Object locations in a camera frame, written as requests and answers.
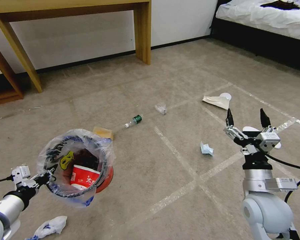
plastic wrapper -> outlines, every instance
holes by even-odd
[[[25,240],[38,240],[50,234],[60,234],[67,223],[67,216],[59,216],[49,221],[44,222],[34,233],[32,238]]]
[[[70,184],[72,170],[80,162],[80,153],[89,151],[89,161],[94,161],[94,168],[100,172],[96,180],[84,179],[91,184],[79,190]],[[76,207],[88,206],[95,195],[96,189],[109,175],[115,155],[112,140],[101,138],[84,129],[73,129],[52,139],[38,156],[37,170],[39,174],[55,169],[48,189]]]
[[[167,107],[166,107],[165,103],[158,103],[154,107],[162,115],[166,115],[167,114]]]

wooden table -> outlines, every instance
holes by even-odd
[[[23,94],[17,82],[15,81],[16,75],[12,70],[12,68],[9,66],[6,59],[1,54],[1,52],[0,52],[0,71],[3,73],[3,75],[6,77],[6,79],[12,86],[11,89],[4,89],[3,91],[0,91],[0,104],[18,100],[18,99],[23,99]]]
[[[0,28],[38,92],[39,76],[10,22],[133,10],[136,56],[151,63],[151,0],[0,0]]]

bed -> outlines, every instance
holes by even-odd
[[[261,7],[276,0],[218,0],[212,36],[257,55],[300,60],[300,9]],[[294,0],[300,7],[300,0]]]

silver robot arm segment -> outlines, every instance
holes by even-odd
[[[233,117],[228,109],[226,134],[238,145],[245,157],[242,168],[244,200],[242,212],[250,225],[254,240],[270,240],[267,234],[280,234],[283,240],[300,240],[294,225],[289,205],[274,195],[275,192],[296,190],[294,178],[274,178],[272,166],[264,152],[269,153],[280,143],[275,127],[269,117],[260,110],[262,131],[240,131],[234,127]]]

black cable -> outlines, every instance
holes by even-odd
[[[9,177],[0,179],[0,182],[3,182],[3,181],[9,181],[9,180],[13,181],[13,175],[10,175]]]
[[[282,160],[279,160],[279,159],[277,159],[277,158],[275,158],[275,157],[272,157],[271,155],[269,155],[268,153],[266,153],[264,150],[262,150],[262,149],[260,148],[260,146],[256,146],[256,148],[258,148],[261,152],[263,152],[267,157],[271,158],[272,160],[274,160],[274,161],[276,161],[276,162],[278,162],[278,163],[287,165],[287,166],[289,166],[289,167],[293,167],[293,168],[300,169],[300,166],[297,166],[297,165],[294,165],[294,164],[291,164],[291,163],[287,163],[287,162],[284,162],[284,161],[282,161]],[[285,201],[285,202],[288,202],[288,199],[289,199],[290,195],[292,194],[292,192],[293,192],[293,191],[289,191],[289,192],[287,193],[286,197],[284,198],[284,201]]]

